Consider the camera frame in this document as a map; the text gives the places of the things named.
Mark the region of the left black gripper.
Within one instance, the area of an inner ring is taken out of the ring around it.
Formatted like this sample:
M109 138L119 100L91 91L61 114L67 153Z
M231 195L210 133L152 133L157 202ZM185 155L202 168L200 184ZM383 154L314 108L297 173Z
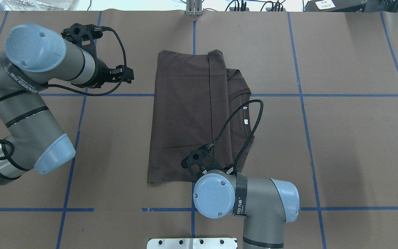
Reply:
M104 61L96 61L95 72L91 78L91 87L102 87L104 83L126 82L131 84L133 80L133 69L125 65L109 68Z

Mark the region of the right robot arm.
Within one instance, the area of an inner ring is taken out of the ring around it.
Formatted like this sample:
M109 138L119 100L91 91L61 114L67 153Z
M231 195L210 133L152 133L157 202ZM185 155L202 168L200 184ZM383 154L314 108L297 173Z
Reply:
M300 194L293 183L241 173L208 172L197 180L192 196L202 216L243 219L244 249L282 249L285 224L294 222L300 211Z

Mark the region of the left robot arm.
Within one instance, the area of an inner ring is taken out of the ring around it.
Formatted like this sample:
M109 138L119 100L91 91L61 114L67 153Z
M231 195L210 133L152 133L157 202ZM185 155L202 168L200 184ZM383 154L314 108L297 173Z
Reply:
M94 41L112 32L121 47L123 64L109 68L97 57ZM39 92L57 87L89 96L49 80L67 81L79 88L101 88L131 83L134 71L127 66L126 52L111 27L75 23L58 34L34 23L12 28L0 53L0 119L10 132L0 140L0 186L35 169L47 174L71 161L76 154L68 137Z

